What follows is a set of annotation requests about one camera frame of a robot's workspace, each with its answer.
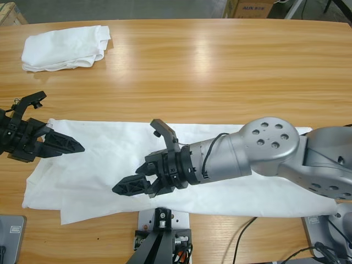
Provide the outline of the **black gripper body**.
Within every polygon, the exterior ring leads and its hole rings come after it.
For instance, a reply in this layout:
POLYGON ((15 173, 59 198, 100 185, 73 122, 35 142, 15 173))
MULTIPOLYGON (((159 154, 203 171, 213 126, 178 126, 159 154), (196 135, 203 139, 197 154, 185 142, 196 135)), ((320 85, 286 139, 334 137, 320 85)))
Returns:
POLYGON ((10 123, 12 119, 1 110, 1 153, 6 152, 8 158, 32 162, 36 157, 47 158, 50 151, 38 138, 52 132, 46 123, 30 118, 21 120, 18 126, 10 123))
POLYGON ((150 197, 203 183, 203 147, 185 145, 167 148, 145 157, 134 175, 134 194, 150 197))

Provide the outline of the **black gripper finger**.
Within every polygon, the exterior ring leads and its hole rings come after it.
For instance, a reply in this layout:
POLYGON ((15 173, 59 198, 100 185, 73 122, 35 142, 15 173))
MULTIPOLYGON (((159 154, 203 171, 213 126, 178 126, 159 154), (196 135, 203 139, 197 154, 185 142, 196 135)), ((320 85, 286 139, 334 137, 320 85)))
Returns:
POLYGON ((154 196, 155 192, 151 186, 146 175, 136 174, 124 177, 112 188, 112 192, 122 196, 135 196, 139 194, 154 196))
POLYGON ((41 108, 42 107, 41 101, 44 100, 46 97, 47 95, 45 94, 44 91, 39 91, 37 93, 33 93, 31 95, 21 98, 12 107, 13 109, 12 118, 14 120, 21 121, 28 106, 33 106, 34 109, 41 108))
POLYGON ((41 158, 51 158, 61 156, 62 154, 84 152, 85 148, 73 137, 50 131, 45 135, 41 147, 41 158))
POLYGON ((175 131, 169 127, 161 119, 153 119, 150 126, 154 129, 154 136, 164 138, 166 149, 168 152, 180 152, 180 147, 178 145, 178 138, 175 131))

